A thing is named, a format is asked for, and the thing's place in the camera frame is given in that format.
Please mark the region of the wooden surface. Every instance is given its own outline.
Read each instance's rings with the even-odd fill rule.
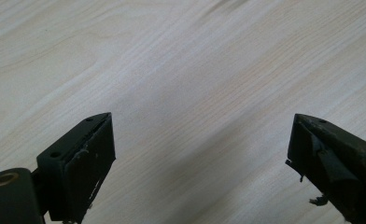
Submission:
[[[0,171],[107,111],[84,223],[344,223],[284,161],[295,113],[366,140],[366,1],[0,1]]]

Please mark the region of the light wood tabletop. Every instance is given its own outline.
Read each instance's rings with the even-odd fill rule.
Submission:
[[[366,1],[0,1],[0,171],[104,112],[83,223],[345,223],[285,159],[295,113],[366,140]]]

